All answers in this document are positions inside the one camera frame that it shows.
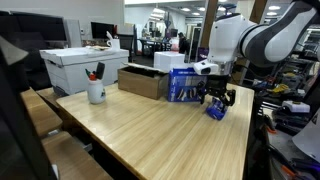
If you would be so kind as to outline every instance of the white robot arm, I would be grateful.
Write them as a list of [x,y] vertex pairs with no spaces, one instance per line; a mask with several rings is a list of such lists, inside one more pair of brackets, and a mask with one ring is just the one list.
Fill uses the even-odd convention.
[[319,17],[319,9],[317,0],[293,1],[270,26],[257,25],[240,14],[218,18],[212,25],[207,59],[194,64],[197,74],[208,75],[207,83],[198,86],[201,98],[209,94],[232,106],[235,91],[227,91],[226,85],[237,53],[258,67],[276,65],[290,55],[308,25]]

